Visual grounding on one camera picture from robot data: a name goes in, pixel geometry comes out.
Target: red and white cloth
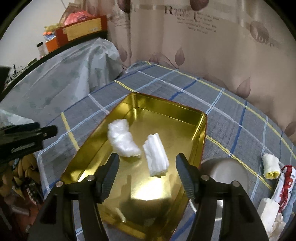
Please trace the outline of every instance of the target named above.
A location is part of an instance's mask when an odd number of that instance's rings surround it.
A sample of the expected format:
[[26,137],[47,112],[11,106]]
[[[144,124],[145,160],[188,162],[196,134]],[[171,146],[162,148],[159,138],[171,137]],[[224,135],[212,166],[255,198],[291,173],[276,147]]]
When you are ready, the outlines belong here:
[[290,200],[291,192],[295,184],[295,179],[296,179],[295,168],[290,165],[284,166],[281,170],[279,182],[271,198],[272,200],[276,201],[280,205],[279,213],[281,213],[282,210],[285,209],[285,207],[287,206]]

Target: orange box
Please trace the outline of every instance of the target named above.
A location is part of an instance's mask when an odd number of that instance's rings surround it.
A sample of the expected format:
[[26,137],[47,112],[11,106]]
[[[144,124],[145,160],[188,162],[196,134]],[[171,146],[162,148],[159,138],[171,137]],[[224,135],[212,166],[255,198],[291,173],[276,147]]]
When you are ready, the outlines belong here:
[[45,45],[46,45],[47,50],[48,50],[49,53],[52,52],[52,51],[54,51],[54,50],[56,50],[56,49],[58,49],[59,48],[59,44],[57,42],[57,37],[55,37],[54,39],[46,42]]
[[107,31],[106,16],[93,17],[58,28],[55,35],[61,47],[72,40],[100,31]]

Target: curtain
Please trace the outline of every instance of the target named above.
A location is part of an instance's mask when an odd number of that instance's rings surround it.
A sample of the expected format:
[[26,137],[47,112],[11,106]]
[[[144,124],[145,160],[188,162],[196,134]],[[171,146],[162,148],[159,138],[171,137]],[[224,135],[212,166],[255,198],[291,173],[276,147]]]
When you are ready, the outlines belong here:
[[263,0],[82,0],[123,66],[151,61],[246,99],[296,144],[296,41]]

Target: metal screw head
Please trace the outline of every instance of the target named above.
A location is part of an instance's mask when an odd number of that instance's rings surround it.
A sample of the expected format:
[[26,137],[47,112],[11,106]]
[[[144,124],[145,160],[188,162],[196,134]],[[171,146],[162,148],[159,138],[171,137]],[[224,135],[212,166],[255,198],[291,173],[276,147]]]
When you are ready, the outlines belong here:
[[210,178],[208,175],[202,175],[201,179],[203,179],[204,181],[208,181]]
[[86,177],[86,179],[87,179],[88,181],[92,181],[92,180],[95,179],[95,176],[94,176],[94,175],[89,175],[89,176]]
[[63,182],[62,181],[58,181],[58,182],[56,182],[56,187],[61,187],[61,186],[63,186]]
[[238,181],[233,181],[232,185],[238,188],[240,186],[240,183]]

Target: wall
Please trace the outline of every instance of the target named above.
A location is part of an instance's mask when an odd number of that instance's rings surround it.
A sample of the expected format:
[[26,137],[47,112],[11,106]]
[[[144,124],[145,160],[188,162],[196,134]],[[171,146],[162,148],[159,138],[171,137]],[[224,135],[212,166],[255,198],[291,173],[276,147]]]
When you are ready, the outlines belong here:
[[[63,0],[65,6],[74,0]],[[39,59],[36,45],[42,41],[44,26],[59,22],[65,8],[61,0],[33,0],[12,21],[0,40],[0,65],[26,66]]]

